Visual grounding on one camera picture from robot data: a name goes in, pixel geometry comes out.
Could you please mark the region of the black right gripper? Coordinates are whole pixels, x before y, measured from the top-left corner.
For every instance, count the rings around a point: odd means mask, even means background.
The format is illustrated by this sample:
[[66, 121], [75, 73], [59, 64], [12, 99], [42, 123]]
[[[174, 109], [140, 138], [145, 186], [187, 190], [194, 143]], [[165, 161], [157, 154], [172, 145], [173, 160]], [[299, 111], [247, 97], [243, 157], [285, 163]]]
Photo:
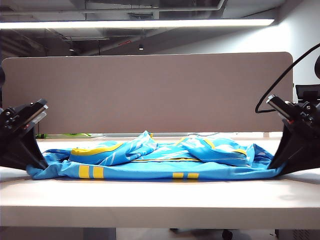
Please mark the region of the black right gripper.
[[292, 103], [282, 116], [283, 133], [268, 167], [279, 175], [320, 167], [320, 102]]

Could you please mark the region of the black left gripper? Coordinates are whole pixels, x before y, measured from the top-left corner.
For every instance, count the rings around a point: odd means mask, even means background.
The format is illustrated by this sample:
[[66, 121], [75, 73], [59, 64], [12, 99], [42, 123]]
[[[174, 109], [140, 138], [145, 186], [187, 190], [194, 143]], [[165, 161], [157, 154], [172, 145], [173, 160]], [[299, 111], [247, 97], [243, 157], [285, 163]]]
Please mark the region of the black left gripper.
[[35, 138], [32, 120], [37, 116], [36, 104], [8, 107], [0, 114], [0, 166], [26, 170], [27, 166], [46, 169], [48, 164]]

